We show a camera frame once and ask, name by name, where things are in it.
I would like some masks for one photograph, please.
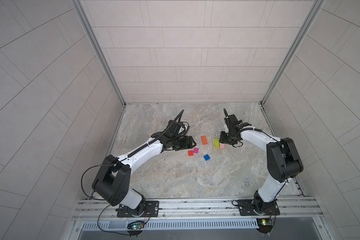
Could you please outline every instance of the black mounting plate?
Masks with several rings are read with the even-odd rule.
[[[237,206],[239,207],[240,216],[259,216],[255,211],[253,210],[252,206],[252,200],[251,199],[240,199],[237,200]],[[274,214],[280,215],[279,207],[277,206],[277,203],[275,202],[274,205],[272,205],[269,210],[271,210]]]
[[[148,208],[150,217],[157,217],[158,216],[158,201],[145,201],[145,207]],[[120,212],[117,212],[117,217],[136,217],[132,215],[132,213],[128,212],[127,206],[119,207],[121,210]]]

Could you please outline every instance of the gray stone surface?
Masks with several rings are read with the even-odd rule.
[[[130,187],[147,198],[252,196],[268,176],[266,154],[250,142],[242,147],[213,149],[212,138],[224,130],[224,112],[270,134],[258,103],[130,104],[127,105],[111,154],[119,156],[142,143],[151,134],[163,131],[170,119],[184,109],[182,121],[197,143],[199,153],[189,157],[187,150],[164,151],[136,170]],[[202,145],[201,136],[207,145]],[[205,161],[208,154],[211,159]],[[294,183],[280,195],[298,195]]]

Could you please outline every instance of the white arm segment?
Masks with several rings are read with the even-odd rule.
[[[267,152],[267,144],[270,142],[280,141],[279,137],[269,137],[264,132],[258,132],[253,130],[246,130],[241,132],[241,138],[252,142],[254,145],[260,147],[263,151]],[[276,197],[279,191],[283,188],[292,179],[289,178],[288,181],[285,180],[283,183],[280,183],[278,180],[274,179],[269,173],[268,177],[265,180],[264,184],[260,187],[258,193],[261,199],[264,202],[272,202]]]
[[[152,141],[154,138],[150,137],[146,142],[144,142],[142,145],[148,143],[149,141]],[[129,164],[131,168],[131,174],[136,171],[141,165],[144,164],[144,162],[148,161],[151,157],[154,157],[161,153],[161,150],[163,148],[163,144],[160,143],[160,141],[155,141],[151,145],[145,147],[141,151],[137,152],[134,156],[128,158],[128,155],[131,152],[128,152],[126,154],[118,156],[119,160],[122,161],[123,164]],[[125,205],[131,209],[135,209],[139,203],[141,202],[142,197],[140,194],[138,194],[135,190],[129,189],[125,198],[120,202],[121,205]]]

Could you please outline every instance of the robotic arm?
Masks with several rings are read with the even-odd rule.
[[[178,151],[196,146],[193,138],[186,135],[188,123],[185,125],[186,122],[180,121],[183,112],[170,120],[162,132],[152,134],[144,144],[131,152],[118,157],[107,156],[92,183],[92,189],[112,206],[121,204],[127,206],[127,211],[132,215],[141,215],[145,208],[145,198],[129,188],[130,176],[151,157],[165,150]]]
[[[228,115],[226,109],[224,114],[226,131],[220,133],[221,143],[234,146],[241,140],[246,140],[267,153],[268,177],[254,193],[252,208],[259,215],[269,213],[275,207],[276,197],[284,185],[303,170],[296,146],[288,137],[273,137],[247,122],[238,121],[234,114]]]

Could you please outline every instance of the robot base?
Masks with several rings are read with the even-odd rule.
[[[277,206],[276,201],[272,202],[272,204],[267,208],[267,212],[257,213],[253,208],[253,200],[237,200],[237,206],[239,207],[240,216],[257,216],[257,215],[265,215],[269,214],[270,210],[273,215],[280,215],[279,207]]]
[[[158,216],[158,201],[145,201],[144,212],[146,211],[145,208],[148,209],[150,217],[157,217]],[[120,212],[117,212],[117,217],[139,217],[133,214],[134,210],[130,209],[127,206],[119,206]]]

